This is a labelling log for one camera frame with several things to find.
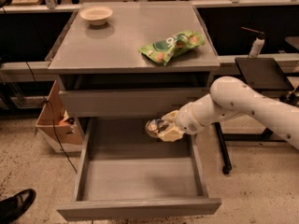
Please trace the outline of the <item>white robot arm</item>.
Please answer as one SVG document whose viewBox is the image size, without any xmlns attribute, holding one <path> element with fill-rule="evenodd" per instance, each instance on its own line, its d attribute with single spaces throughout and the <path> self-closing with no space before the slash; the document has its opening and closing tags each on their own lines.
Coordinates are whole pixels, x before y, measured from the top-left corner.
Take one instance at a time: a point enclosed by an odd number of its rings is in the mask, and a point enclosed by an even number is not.
<svg viewBox="0 0 299 224">
<path fill-rule="evenodd" d="M 163 116 L 168 127 L 158 137 L 173 142 L 238 114 L 251 116 L 299 149 L 299 108 L 263 96 L 235 77 L 216 79 L 209 94 Z"/>
</svg>

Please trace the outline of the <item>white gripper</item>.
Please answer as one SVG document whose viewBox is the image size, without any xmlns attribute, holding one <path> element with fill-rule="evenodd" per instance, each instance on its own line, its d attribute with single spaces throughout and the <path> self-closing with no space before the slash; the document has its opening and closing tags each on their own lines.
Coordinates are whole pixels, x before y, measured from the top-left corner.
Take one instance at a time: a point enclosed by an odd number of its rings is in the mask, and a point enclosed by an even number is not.
<svg viewBox="0 0 299 224">
<path fill-rule="evenodd" d="M 162 120 L 175 122 L 176 126 L 168 127 L 165 131 L 158 134 L 159 138 L 164 142 L 175 142 L 184 135 L 194 135 L 205 129 L 200 122 L 200 105 L 196 102 L 187 103 L 179 111 L 174 110 L 162 116 Z"/>
</svg>

